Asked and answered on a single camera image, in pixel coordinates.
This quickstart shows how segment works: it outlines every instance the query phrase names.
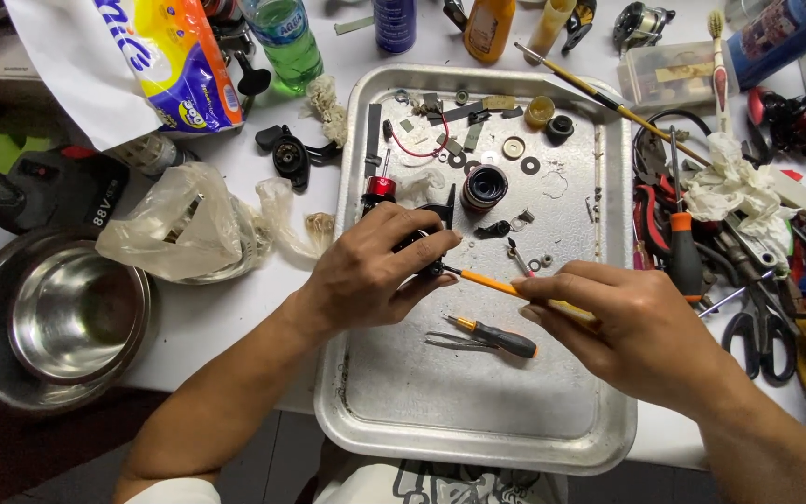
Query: stainless steel bowl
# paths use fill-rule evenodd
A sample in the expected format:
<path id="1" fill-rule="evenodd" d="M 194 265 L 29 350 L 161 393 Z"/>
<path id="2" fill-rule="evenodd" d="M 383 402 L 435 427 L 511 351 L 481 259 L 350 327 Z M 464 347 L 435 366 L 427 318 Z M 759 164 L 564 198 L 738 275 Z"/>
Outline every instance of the stainless steel bowl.
<path id="1" fill-rule="evenodd" d="M 146 330 L 131 343 L 130 349 L 109 372 L 80 385 L 56 385 L 29 373 L 14 355 L 8 337 L 11 324 L 11 300 L 18 288 L 17 280 L 27 268 L 50 255 L 62 245 L 82 239 L 95 240 L 98 229 L 51 228 L 18 236 L 0 250 L 0 403 L 9 409 L 38 416 L 73 410 L 85 405 L 116 383 L 134 359 L 151 345 L 158 331 L 160 304 L 151 278 L 144 286 Z"/>
<path id="2" fill-rule="evenodd" d="M 145 331 L 145 273 L 102 258 L 88 239 L 48 253 L 18 281 L 9 327 L 14 355 L 48 383 L 100 378 Z"/>

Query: black washer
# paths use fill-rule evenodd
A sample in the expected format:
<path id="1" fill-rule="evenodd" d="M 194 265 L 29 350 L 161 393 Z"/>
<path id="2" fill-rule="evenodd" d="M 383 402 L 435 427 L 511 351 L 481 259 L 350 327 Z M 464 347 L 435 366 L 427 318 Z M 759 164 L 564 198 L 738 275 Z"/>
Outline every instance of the black washer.
<path id="1" fill-rule="evenodd" d="M 450 168 L 460 169 L 465 166 L 466 157 L 464 153 L 459 154 L 450 154 L 450 157 L 447 158 L 447 163 L 450 165 Z"/>
<path id="2" fill-rule="evenodd" d="M 536 175 L 540 171 L 540 160 L 534 156 L 527 156 L 521 160 L 521 171 L 527 175 Z"/>
<path id="3" fill-rule="evenodd" d="M 471 172 L 471 169 L 474 168 L 475 166 L 481 166 L 481 162 L 471 160 L 471 161 L 465 163 L 465 175 L 467 176 L 468 173 Z"/>

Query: blue spray can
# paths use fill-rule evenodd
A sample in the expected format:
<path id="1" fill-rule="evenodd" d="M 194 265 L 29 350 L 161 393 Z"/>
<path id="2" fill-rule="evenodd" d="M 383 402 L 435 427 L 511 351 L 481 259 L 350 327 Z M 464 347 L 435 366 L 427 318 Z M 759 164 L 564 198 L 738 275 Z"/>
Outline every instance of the blue spray can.
<path id="1" fill-rule="evenodd" d="M 372 0 L 375 42 L 391 54 L 403 54 L 416 44 L 416 0 Z"/>
<path id="2" fill-rule="evenodd" d="M 806 53 L 806 0 L 777 0 L 726 44 L 739 88 L 760 84 Z"/>

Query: left hand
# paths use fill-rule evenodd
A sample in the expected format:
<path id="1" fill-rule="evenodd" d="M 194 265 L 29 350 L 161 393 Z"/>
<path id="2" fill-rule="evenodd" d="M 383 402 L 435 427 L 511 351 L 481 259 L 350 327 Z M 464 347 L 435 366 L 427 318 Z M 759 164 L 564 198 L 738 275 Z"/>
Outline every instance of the left hand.
<path id="1" fill-rule="evenodd" d="M 381 203 L 332 244 L 310 279 L 288 301 L 323 340 L 355 327 L 397 324 L 422 298 L 458 281 L 444 273 L 403 283 L 459 245 L 458 231 L 437 231 L 391 252 L 415 230 L 441 228 L 437 213 Z"/>

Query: metal tray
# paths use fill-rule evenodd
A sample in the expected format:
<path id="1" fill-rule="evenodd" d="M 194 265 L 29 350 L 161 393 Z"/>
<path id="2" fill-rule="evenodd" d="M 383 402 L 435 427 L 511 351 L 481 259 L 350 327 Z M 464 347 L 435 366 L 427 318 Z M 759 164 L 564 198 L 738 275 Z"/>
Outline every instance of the metal tray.
<path id="1" fill-rule="evenodd" d="M 571 259 L 615 266 L 632 262 L 631 124 L 576 91 L 552 81 L 545 73 L 390 64 L 365 75 L 354 86 L 349 102 L 351 138 L 341 165 L 340 200 L 335 233 L 349 229 L 361 213 L 364 191 L 367 109 L 382 104 L 382 119 L 410 119 L 409 106 L 394 98 L 397 89 L 421 97 L 438 92 L 444 109 L 456 107 L 457 90 L 474 101 L 488 95 L 517 97 L 527 108 L 537 95 L 552 98 L 556 114 L 574 120 L 574 135 L 553 148 L 541 132 L 527 128 L 523 118 L 485 123 L 478 147 L 467 157 L 496 152 L 497 166 L 509 178 L 508 195 L 482 217 L 462 212 L 457 198 L 454 229 L 465 235 L 444 262 L 505 280 L 520 275 L 506 255 L 504 238 L 479 240 L 473 230 L 510 220 L 529 208 L 535 221 L 515 238 L 525 260 L 552 254 L 552 274 Z M 587 81 L 615 94 L 608 85 Z M 466 119 L 450 124 L 451 135 L 463 143 Z M 429 152 L 442 126 L 430 128 L 429 140 L 409 146 Z M 524 139 L 541 161 L 536 175 L 521 171 L 521 160 L 500 155 L 511 135 Z M 461 189 L 465 174 L 428 158 L 415 161 L 391 139 L 379 140 L 378 155 L 392 147 L 389 173 L 410 175 L 423 167 L 442 171 L 447 186 L 435 189 L 432 200 L 446 201 L 451 183 Z M 406 164 L 424 163 L 419 167 Z M 597 202 L 597 188 L 601 199 Z M 585 199 L 598 205 L 598 223 L 590 223 Z M 560 343 L 518 315 L 524 303 L 466 280 L 433 292 L 402 323 L 355 330 L 329 342 L 322 351 L 316 378 L 316 418 L 330 439 L 352 452 L 421 460 L 514 467 L 569 475 L 595 475 L 611 469 L 630 451 L 636 435 L 636 401 L 592 376 Z M 423 343 L 436 329 L 456 333 L 441 312 L 479 319 L 519 331 L 539 346 L 530 361 L 495 352 L 448 350 Z"/>

